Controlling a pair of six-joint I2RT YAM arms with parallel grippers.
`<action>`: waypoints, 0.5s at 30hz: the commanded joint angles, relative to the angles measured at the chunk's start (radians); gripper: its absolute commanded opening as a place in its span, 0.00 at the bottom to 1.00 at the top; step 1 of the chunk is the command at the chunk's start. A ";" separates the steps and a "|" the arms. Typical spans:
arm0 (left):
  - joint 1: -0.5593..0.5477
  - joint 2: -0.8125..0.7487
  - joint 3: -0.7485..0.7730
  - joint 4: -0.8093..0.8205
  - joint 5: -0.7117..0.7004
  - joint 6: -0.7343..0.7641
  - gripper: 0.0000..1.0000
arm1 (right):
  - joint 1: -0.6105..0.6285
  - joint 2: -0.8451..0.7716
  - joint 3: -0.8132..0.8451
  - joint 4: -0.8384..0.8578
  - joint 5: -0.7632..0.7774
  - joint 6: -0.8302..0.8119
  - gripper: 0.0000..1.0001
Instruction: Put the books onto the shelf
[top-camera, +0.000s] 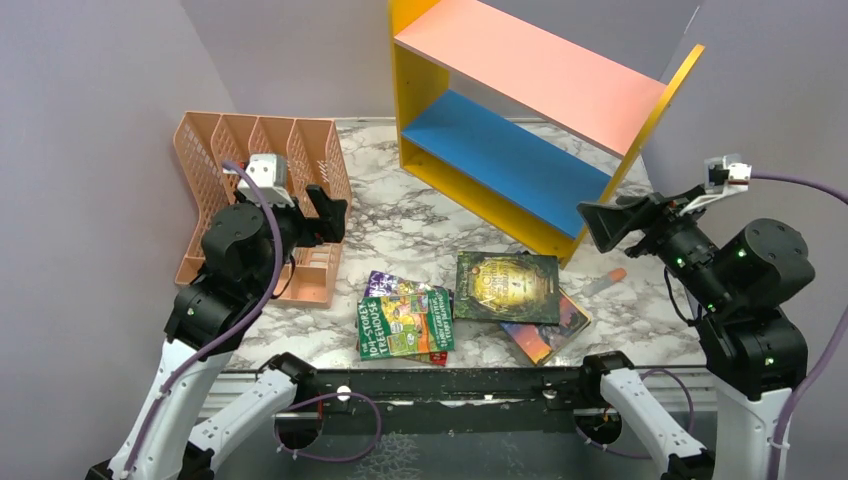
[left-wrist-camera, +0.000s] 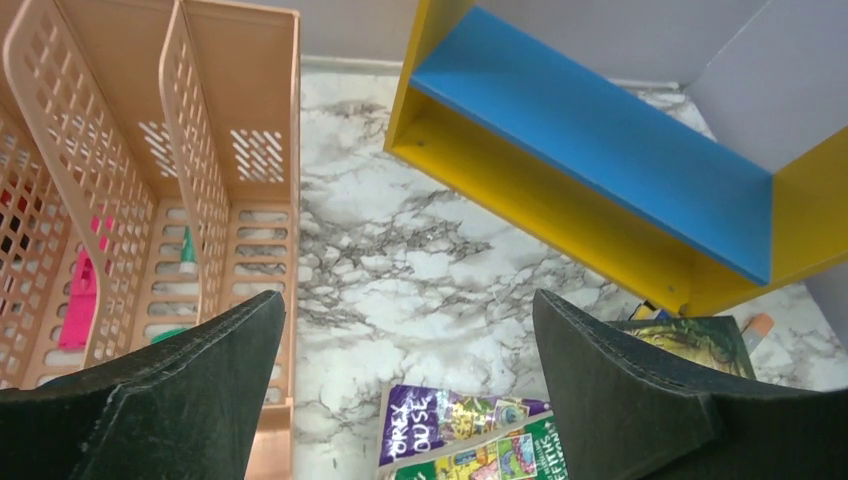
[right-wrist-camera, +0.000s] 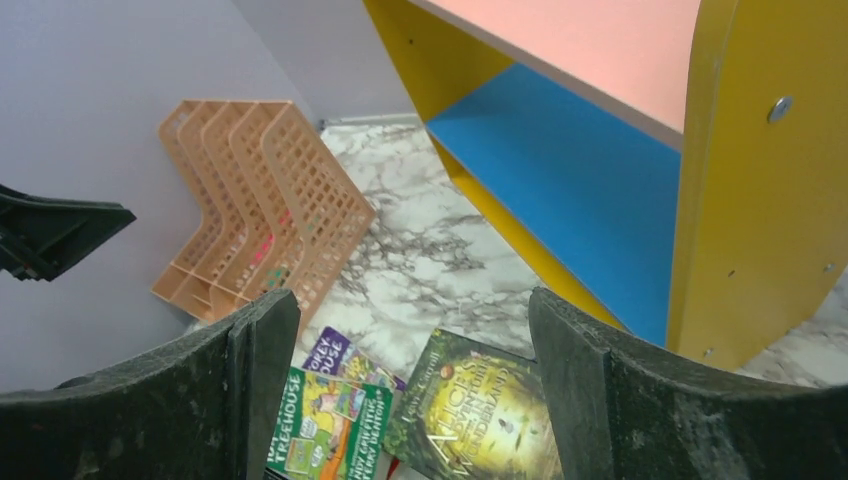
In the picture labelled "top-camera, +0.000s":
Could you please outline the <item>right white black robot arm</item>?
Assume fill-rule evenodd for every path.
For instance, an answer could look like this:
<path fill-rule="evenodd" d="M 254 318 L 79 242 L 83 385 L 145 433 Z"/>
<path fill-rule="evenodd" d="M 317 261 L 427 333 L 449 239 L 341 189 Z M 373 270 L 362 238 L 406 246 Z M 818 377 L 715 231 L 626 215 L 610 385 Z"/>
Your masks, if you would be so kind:
<path fill-rule="evenodd" d="M 577 209 L 601 252 L 641 232 L 627 255 L 659 258 L 697 301 L 692 324 L 717 395 L 715 447 L 679 426 L 619 351 L 587 356 L 577 393 L 589 406 L 616 410 L 663 479 L 779 479 L 808 361 L 807 343 L 782 306 L 815 271 L 800 233 L 770 218 L 751 221 L 717 247 L 697 223 L 705 206 L 694 188 Z"/>

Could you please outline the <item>green 104-storey treehouse book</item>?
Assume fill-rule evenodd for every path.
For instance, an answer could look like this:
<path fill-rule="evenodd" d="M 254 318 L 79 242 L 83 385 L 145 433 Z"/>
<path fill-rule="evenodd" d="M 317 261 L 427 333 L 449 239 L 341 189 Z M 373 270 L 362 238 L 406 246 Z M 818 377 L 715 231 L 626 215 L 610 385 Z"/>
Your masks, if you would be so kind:
<path fill-rule="evenodd" d="M 441 354 L 455 349 L 450 295 L 441 289 L 366 297 L 356 309 L 362 360 Z"/>

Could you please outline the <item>red 13-storey treehouse book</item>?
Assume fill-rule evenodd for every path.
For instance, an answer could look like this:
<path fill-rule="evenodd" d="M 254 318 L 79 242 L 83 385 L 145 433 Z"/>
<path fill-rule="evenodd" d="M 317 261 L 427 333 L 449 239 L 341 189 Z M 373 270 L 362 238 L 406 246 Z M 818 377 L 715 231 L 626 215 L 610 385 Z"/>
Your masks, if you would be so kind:
<path fill-rule="evenodd" d="M 447 352 L 430 352 L 430 353 L 419 353 L 413 354 L 409 356 L 404 356 L 405 360 L 416 361 L 420 363 L 435 365 L 435 366 L 445 366 L 448 360 Z"/>

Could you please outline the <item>purple 52-storey treehouse book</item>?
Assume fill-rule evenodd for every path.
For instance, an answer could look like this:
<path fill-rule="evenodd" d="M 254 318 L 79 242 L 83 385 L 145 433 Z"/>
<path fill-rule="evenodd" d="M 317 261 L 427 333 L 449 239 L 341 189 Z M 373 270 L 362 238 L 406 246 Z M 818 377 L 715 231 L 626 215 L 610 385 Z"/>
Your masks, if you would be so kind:
<path fill-rule="evenodd" d="M 386 297 L 418 294 L 432 290 L 425 282 L 404 279 L 382 271 L 372 270 L 367 278 L 365 297 Z"/>

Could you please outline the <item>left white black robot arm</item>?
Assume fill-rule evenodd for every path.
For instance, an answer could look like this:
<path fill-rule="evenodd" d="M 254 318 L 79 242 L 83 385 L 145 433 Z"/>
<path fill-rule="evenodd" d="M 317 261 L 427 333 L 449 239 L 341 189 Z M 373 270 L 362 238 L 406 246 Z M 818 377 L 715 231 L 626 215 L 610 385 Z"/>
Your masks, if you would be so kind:
<path fill-rule="evenodd" d="M 284 190 L 247 187 L 210 219 L 200 245 L 198 274 L 175 297 L 166 322 L 157 373 L 134 425 L 110 459 L 89 468 L 89 479 L 212 479 L 220 464 L 272 408 L 306 408 L 314 384 L 273 368 L 256 394 L 199 423 L 203 403 L 271 300 L 284 266 L 298 247 L 339 244 L 349 203 L 319 185 L 306 193 L 307 217 Z"/>

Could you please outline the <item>dark green Alice book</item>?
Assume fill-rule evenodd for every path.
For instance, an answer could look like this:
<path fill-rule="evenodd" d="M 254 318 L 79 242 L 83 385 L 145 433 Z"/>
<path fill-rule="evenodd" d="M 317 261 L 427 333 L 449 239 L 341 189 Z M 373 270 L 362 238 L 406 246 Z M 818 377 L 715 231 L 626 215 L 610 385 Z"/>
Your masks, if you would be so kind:
<path fill-rule="evenodd" d="M 555 256 L 457 253 L 453 314 L 478 322 L 556 325 L 560 319 Z"/>

